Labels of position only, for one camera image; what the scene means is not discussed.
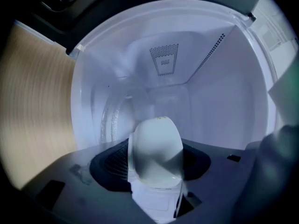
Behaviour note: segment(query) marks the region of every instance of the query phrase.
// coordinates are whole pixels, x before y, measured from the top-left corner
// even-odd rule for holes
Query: mug
[[[128,168],[153,188],[171,188],[183,177],[183,144],[168,117],[142,121],[128,140]]]

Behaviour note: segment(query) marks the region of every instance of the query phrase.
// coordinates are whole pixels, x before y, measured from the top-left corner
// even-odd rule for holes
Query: light wood grain
[[[17,188],[77,149],[71,125],[75,61],[15,26],[0,60],[0,158]]]

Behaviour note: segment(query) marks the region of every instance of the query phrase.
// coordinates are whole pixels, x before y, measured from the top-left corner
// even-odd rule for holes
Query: white cup
[[[141,122],[128,141],[128,167],[154,188],[171,188],[183,176],[183,144],[168,117]]]

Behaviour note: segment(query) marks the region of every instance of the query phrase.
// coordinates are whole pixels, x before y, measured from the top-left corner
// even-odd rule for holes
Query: wooden surface
[[[15,26],[0,60],[0,158],[17,188],[77,149],[71,125],[75,61]]]

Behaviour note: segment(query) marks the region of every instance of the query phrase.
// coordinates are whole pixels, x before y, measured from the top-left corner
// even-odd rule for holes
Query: trapezoid vent panel
[[[178,56],[178,44],[149,49],[158,76],[174,74]]]
[[[206,63],[206,61],[210,58],[210,56],[214,53],[214,51],[217,49],[217,47],[220,45],[222,40],[224,39],[225,35],[222,33],[221,36],[219,37],[218,41],[215,43],[215,45],[212,47],[210,52],[207,54],[205,59],[200,63],[199,67],[195,70],[195,72],[191,75],[191,77],[188,79],[188,81],[191,80],[191,78],[196,74],[197,71]]]

